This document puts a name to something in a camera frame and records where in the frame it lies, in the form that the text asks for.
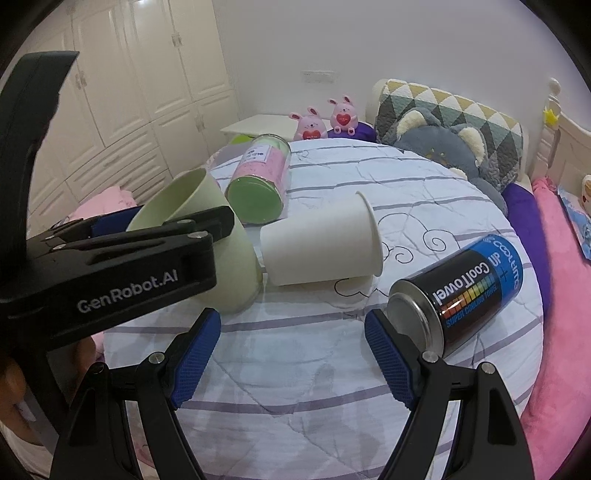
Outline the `person's hand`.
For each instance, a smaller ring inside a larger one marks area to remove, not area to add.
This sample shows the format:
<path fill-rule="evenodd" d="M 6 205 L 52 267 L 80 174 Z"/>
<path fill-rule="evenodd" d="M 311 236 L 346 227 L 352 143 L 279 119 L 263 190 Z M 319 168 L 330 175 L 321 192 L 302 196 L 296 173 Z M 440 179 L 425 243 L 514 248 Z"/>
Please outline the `person's hand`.
<path fill-rule="evenodd" d="M 87 337 L 76 345 L 73 362 L 77 376 L 73 389 L 76 390 L 89 367 L 104 354 L 104 333 Z M 41 445 L 36 433 L 22 416 L 18 405 L 24 401 L 26 381 L 20 367 L 13 361 L 1 360 L 1 422 L 20 439 L 33 445 Z"/>

